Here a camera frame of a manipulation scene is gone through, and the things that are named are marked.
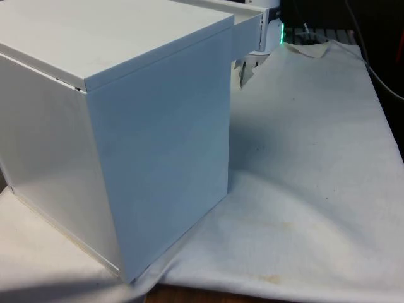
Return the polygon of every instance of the green led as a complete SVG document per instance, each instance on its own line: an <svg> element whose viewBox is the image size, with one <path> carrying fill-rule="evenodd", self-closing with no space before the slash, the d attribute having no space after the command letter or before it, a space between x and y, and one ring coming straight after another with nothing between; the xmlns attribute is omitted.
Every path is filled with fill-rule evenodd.
<svg viewBox="0 0 404 303"><path fill-rule="evenodd" d="M285 35L284 29L285 29L285 24L282 23L282 28L280 29L280 43L281 44L283 43L283 36Z"/></svg>

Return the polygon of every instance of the white cloth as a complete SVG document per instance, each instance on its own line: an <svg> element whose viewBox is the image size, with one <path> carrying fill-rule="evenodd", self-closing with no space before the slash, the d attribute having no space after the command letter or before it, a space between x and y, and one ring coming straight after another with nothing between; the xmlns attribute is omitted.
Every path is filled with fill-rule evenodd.
<svg viewBox="0 0 404 303"><path fill-rule="evenodd" d="M0 295L83 281L90 290L64 302L122 302L162 282L305 302L404 302L403 197L404 165L363 62L335 45L321 59L280 47L232 96L229 195L134 285L119 284L7 189Z"/></svg>

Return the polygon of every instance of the white box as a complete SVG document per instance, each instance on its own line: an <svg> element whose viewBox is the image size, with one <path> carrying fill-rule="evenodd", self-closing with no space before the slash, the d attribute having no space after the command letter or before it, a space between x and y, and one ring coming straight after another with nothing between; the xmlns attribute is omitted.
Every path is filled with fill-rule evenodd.
<svg viewBox="0 0 404 303"><path fill-rule="evenodd" d="M130 282L227 193L230 14L170 1L0 2L0 164Z"/></svg>

